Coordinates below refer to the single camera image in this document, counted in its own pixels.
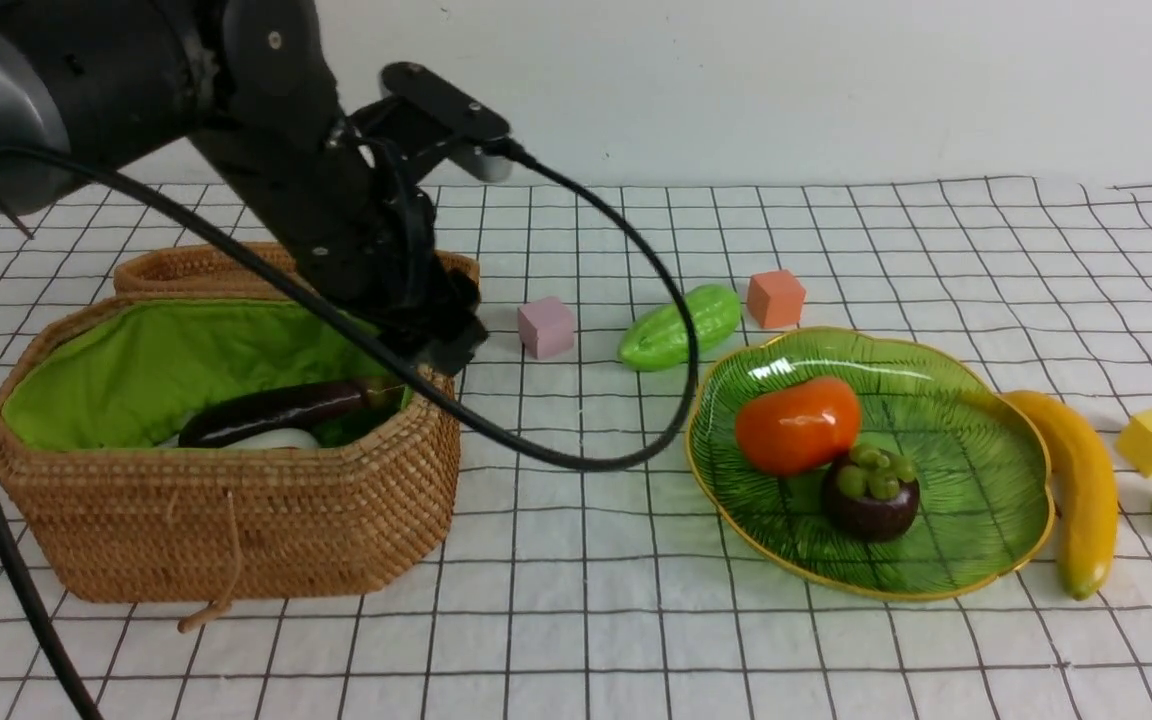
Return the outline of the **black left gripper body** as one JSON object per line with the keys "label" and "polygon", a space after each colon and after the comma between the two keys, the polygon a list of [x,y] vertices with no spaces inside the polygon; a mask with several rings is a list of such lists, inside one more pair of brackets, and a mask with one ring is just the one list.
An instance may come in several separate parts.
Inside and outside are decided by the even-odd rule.
{"label": "black left gripper body", "polygon": [[376,325],[408,363],[454,376],[473,359],[486,340],[479,291],[435,255],[433,210],[396,143],[346,118],[306,142],[237,120],[191,142],[323,300]]}

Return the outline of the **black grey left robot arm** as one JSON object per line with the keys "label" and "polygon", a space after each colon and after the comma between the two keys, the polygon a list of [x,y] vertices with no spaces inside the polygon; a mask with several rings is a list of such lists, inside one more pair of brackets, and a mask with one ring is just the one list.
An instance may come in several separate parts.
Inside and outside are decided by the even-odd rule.
{"label": "black grey left robot arm", "polygon": [[435,256],[420,181],[509,126],[414,61],[340,105],[312,1],[0,1],[0,147],[120,170],[189,141],[324,300],[453,376],[486,340],[479,291]]}

